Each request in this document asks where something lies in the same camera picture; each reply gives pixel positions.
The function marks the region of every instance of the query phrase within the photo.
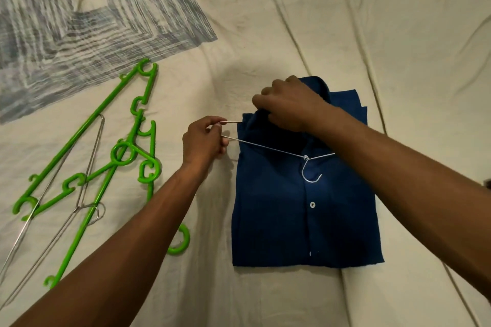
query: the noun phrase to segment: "blue shirt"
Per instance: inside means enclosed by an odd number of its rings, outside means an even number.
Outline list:
[[[332,105],[367,123],[356,90],[329,92],[321,78],[301,78]],[[242,115],[240,139],[298,155],[332,152],[304,133],[280,129],[267,112]],[[375,195],[336,155],[310,160],[240,143],[232,214],[234,266],[347,268],[383,262]]]

